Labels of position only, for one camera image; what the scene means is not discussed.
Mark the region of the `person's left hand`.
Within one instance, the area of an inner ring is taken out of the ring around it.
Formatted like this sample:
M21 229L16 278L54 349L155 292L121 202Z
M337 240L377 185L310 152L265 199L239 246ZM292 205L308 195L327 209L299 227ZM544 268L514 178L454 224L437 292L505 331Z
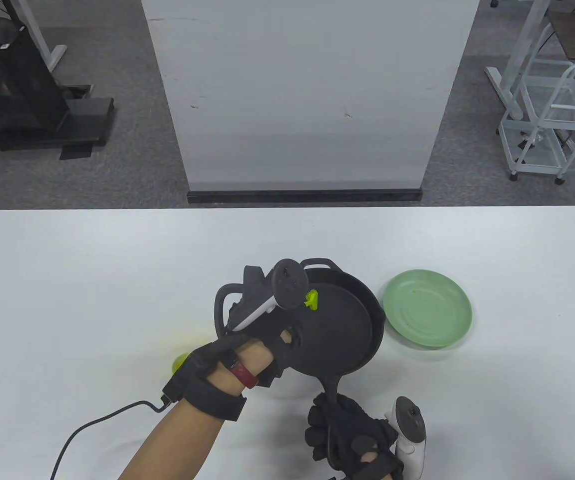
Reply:
M219 361L247 389L269 387L289 366L289 357L299 340L297 325L307 307L301 301L291 308L274 306L269 311L260 306L253 321L239 324L240 330L226 326L223 319L224 298L217 298L214 320L220 350Z

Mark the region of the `person's right hand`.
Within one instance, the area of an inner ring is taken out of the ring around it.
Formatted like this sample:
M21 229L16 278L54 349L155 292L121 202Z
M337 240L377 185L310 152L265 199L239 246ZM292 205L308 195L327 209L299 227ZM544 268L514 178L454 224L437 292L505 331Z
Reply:
M333 469L351 476L363 468L368 453L383 457L394 466L399 461L390 448L397 432L384 419L370 417L352 398L337 394L336 402L320 393L307 416L305 443L313 461L331 460Z

